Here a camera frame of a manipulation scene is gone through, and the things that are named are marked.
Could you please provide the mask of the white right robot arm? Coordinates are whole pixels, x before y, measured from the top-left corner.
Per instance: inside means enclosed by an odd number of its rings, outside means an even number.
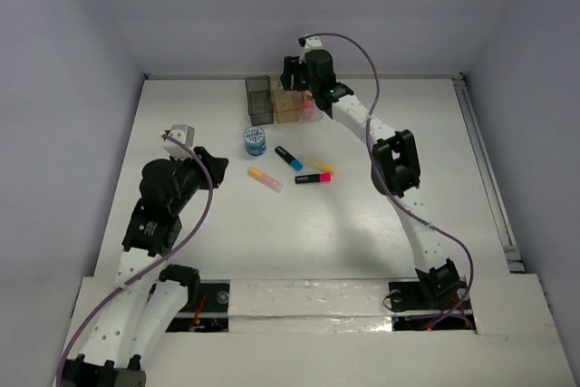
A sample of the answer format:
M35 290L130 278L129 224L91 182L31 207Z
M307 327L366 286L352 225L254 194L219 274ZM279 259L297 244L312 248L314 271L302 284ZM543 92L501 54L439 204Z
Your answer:
M431 310L449 307L465 282L441 247L443 235L428 220L419 192L421 166L413 134L371 115L354 91L337 81L333 58L325 49L305 52L298 65L300 77L295 82L306 87L319 109L366 145L372 183L395 208L410 243L419 300Z

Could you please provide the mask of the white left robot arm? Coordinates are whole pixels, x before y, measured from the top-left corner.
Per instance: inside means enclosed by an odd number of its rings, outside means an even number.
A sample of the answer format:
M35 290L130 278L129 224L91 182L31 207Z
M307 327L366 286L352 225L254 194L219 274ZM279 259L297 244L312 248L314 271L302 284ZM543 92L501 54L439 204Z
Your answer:
M220 186L228 160L195 146L194 134L187 124L162 132L168 156L141 171L114 288L65 346L56 385L145 385L155 347L175 315L202 307L199 271L169 260L188 243L178 239L180 212L198 191L212 194Z

